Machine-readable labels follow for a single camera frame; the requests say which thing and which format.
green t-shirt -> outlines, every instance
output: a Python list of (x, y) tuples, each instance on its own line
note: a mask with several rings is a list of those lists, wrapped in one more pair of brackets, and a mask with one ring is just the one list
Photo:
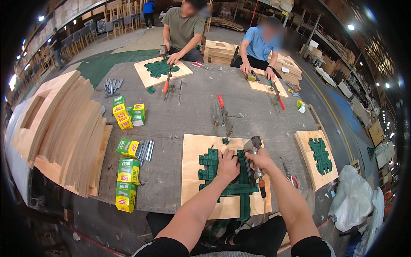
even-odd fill
[(204, 18), (199, 15), (181, 17), (181, 7), (170, 8), (162, 23), (170, 26), (170, 46), (181, 50), (194, 37), (194, 34), (203, 34)]

blue shirt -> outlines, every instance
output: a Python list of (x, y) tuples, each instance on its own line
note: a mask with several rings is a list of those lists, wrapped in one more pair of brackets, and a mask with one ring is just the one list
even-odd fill
[(260, 37), (258, 33), (257, 27), (249, 28), (242, 39), (245, 39), (248, 42), (250, 42), (250, 44), (246, 48), (247, 55), (262, 61), (268, 60), (268, 56), (274, 47), (264, 43), (263, 39)]
[(148, 14), (152, 13), (154, 8), (154, 2), (147, 2), (144, 4), (143, 13)]

gray table surface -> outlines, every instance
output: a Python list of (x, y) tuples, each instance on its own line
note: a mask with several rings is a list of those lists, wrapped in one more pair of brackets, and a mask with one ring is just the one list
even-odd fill
[[(184, 134), (224, 137), (224, 127), (213, 125), (215, 102), (221, 94), (233, 127), (232, 137), (251, 138), (258, 135), (264, 140), (266, 150), (274, 162), (284, 171), (285, 161), (291, 175), (299, 183), (299, 190), (314, 213), (315, 192), (297, 141), (296, 131), (317, 130), (316, 122), (307, 110), (300, 113), (298, 97), (289, 94), (283, 98), (286, 110), (273, 106), (273, 96), (251, 90), (238, 68), (206, 64), (212, 71), (185, 64), (194, 72), (181, 79), (172, 80), (175, 85), (166, 101), (161, 92), (164, 84), (156, 86), (150, 95), (144, 88), (133, 63), (116, 64), (97, 86), (93, 100), (103, 103), (107, 111), (103, 115), (113, 125), (103, 167), (99, 194), (96, 199), (115, 204), (117, 171), (122, 155), (116, 153), (120, 138), (136, 141), (155, 141), (152, 161), (145, 161), (140, 168), (141, 185), (136, 194), (135, 209), (160, 213), (175, 213), (181, 206), (181, 168)], [(124, 79), (116, 93), (125, 96), (127, 106), (146, 104), (146, 124), (134, 129), (121, 130), (112, 112), (113, 98), (104, 98), (106, 78)], [(271, 187), (272, 212), (277, 212), (277, 199)]]

man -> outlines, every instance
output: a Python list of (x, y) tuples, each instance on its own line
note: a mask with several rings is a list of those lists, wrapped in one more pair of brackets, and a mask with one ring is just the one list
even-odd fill
[(57, 28), (53, 29), (53, 36), (51, 37), (51, 45), (50, 49), (54, 51), (54, 57), (57, 60), (57, 63), (59, 65), (59, 69), (61, 70), (63, 68), (63, 63), (61, 62), (61, 59), (68, 61), (68, 59), (65, 56), (60, 55), (61, 51), (61, 39), (60, 39), (60, 34), (57, 33)]
[(145, 20), (145, 26), (147, 29), (149, 29), (148, 26), (148, 19), (150, 19), (151, 22), (151, 27), (154, 28), (154, 1), (148, 1), (147, 3), (144, 4), (144, 9), (143, 9), (143, 15), (144, 15), (144, 20)]
[(167, 11), (162, 20), (163, 40), (170, 53), (167, 63), (176, 63), (179, 59), (204, 62), (196, 46), (203, 37), (205, 24), (198, 12), (205, 6), (205, 0), (183, 0), (181, 7)]
[[(155, 226), (161, 226), (159, 224), (161, 222), (152, 223), (151, 214), (165, 214), (147, 215), (147, 221), (155, 238), (153, 242), (141, 247), (133, 257), (188, 256), (190, 253), (194, 255), (194, 252), (197, 254), (199, 249), (204, 247), (204, 244), (197, 244), (197, 242), (205, 222), (213, 212), (224, 188), (240, 172), (238, 157), (233, 155), (233, 150), (225, 150), (224, 155), (220, 150), (218, 151), (217, 176), (208, 186), (183, 204), (160, 232)], [(335, 256), (331, 246), (321, 239), (306, 201), (271, 160), (266, 150), (260, 148), (257, 155), (246, 153), (246, 157), (253, 161), (251, 168), (256, 165), (270, 177), (282, 217), (276, 216), (258, 228), (243, 229), (238, 234), (234, 231), (232, 234), (226, 232), (225, 238), (220, 240), (222, 243), (214, 249), (203, 251), (205, 254), (202, 257), (276, 256), (286, 232), (290, 238), (292, 256)]]
[(274, 17), (267, 17), (257, 27), (249, 28), (240, 45), (240, 58), (231, 66), (240, 68), (244, 74), (251, 73), (251, 68), (257, 68), (265, 70), (268, 79), (273, 80), (275, 76), (281, 78), (274, 65), (278, 58), (275, 50), (280, 48), (282, 42), (282, 30), (281, 22)]

scissors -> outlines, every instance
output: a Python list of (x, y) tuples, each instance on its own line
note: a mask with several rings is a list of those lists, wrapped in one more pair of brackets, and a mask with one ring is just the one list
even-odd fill
[(283, 161), (283, 166), (284, 166), (285, 175), (286, 175), (288, 181), (289, 181), (296, 189), (298, 189), (297, 179), (296, 179), (295, 177), (293, 177), (293, 176), (290, 175), (290, 173), (289, 173), (288, 170), (287, 170), (287, 167), (285, 166), (284, 161)]
[(208, 69), (207, 67), (204, 66), (204, 63), (202, 63), (202, 62), (194, 62), (194, 63), (192, 63), (192, 65), (196, 66), (196, 67), (203, 67), (203, 68)]

